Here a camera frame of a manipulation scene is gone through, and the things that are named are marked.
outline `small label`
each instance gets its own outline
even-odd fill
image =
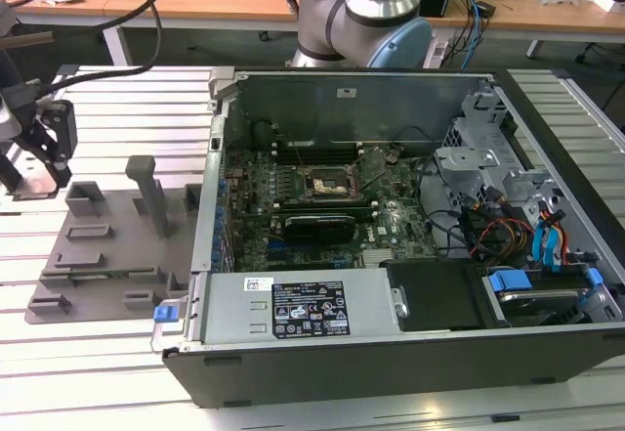
[[[350,334],[342,281],[274,284],[271,297],[279,340]]]
[[[356,88],[344,88],[336,90],[337,99],[355,99]]]
[[[273,278],[246,278],[244,291],[271,291]]]

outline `gray plastic bracket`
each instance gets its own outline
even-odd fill
[[[99,216],[97,203],[104,201],[104,196],[96,182],[76,182],[71,184],[65,203],[71,214],[81,216]]]
[[[28,309],[35,314],[66,314],[71,303],[62,294],[51,294],[47,297],[33,297],[28,303]]]
[[[63,252],[54,256],[56,268],[97,268],[104,261],[100,252]]]
[[[188,283],[178,282],[176,275],[170,273],[167,277],[167,287],[165,288],[167,297],[176,299],[188,294]]]
[[[160,302],[156,293],[151,289],[124,291],[122,300],[130,310],[153,309]]]
[[[158,237],[167,237],[169,236],[170,228],[169,220],[167,219],[165,193],[160,182],[154,180],[155,168],[156,161],[153,155],[131,155],[126,165],[126,175],[129,179],[137,182],[143,204],[152,220],[156,234]],[[134,202],[139,214],[142,214],[137,201],[134,200]]]
[[[65,237],[69,240],[112,237],[112,235],[113,231],[109,224],[84,224],[71,226],[65,233]]]
[[[128,279],[130,281],[136,282],[164,282],[165,274],[162,272],[160,267],[146,269],[141,272],[131,272],[128,274]]]

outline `blue latch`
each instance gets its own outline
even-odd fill
[[[493,291],[531,289],[531,282],[523,270],[497,270],[488,277]]]
[[[178,306],[158,306],[154,309],[155,323],[174,323],[178,321]]]
[[[597,287],[604,282],[604,277],[602,277],[602,274],[599,273],[599,270],[596,268],[589,268],[586,277],[588,277],[588,281],[593,287]]]

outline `blue cable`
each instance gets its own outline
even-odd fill
[[[470,0],[470,1],[471,1],[471,4],[473,4],[473,10],[476,13],[476,20],[474,23],[473,35],[471,37],[471,45],[469,46],[469,51],[467,52],[465,61],[462,62],[462,66],[460,66],[460,69],[464,69],[469,64],[469,61],[473,57],[473,53],[475,52],[476,47],[477,47],[476,40],[478,40],[478,31],[479,31],[478,29],[479,9],[478,9],[478,5],[476,4],[476,0]]]

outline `side panel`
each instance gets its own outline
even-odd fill
[[[622,329],[178,354],[163,362],[203,408],[553,383],[625,354]]]

